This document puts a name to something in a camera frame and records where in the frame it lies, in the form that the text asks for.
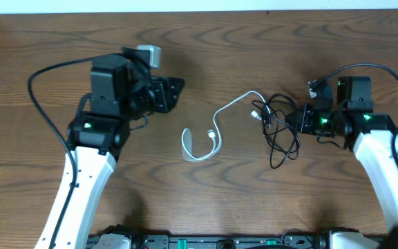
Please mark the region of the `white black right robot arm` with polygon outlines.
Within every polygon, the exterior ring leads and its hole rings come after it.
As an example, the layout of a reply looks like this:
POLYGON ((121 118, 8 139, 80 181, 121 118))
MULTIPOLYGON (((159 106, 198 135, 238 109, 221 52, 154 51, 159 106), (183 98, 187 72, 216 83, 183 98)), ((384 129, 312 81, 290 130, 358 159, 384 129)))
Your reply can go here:
POLYGON ((369 77, 340 77, 333 94, 327 80, 309 82, 314 104, 286 115, 295 131, 317 137, 319 143, 344 138, 365 169, 383 211, 388 234, 369 239, 349 228, 333 228, 315 237, 314 248, 398 248, 398 135, 391 117, 374 113, 369 77))

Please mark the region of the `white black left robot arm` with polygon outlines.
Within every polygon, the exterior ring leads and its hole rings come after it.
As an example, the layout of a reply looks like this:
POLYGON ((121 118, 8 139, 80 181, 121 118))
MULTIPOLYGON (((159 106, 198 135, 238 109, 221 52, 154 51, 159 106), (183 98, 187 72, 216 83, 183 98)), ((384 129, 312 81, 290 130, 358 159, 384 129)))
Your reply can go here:
POLYGON ((130 123, 168 113, 184 80, 157 77, 161 49, 152 45, 90 57, 91 92, 79 101, 67 135, 57 134, 66 151, 58 193, 37 248, 85 248, 106 182, 131 133, 130 123))

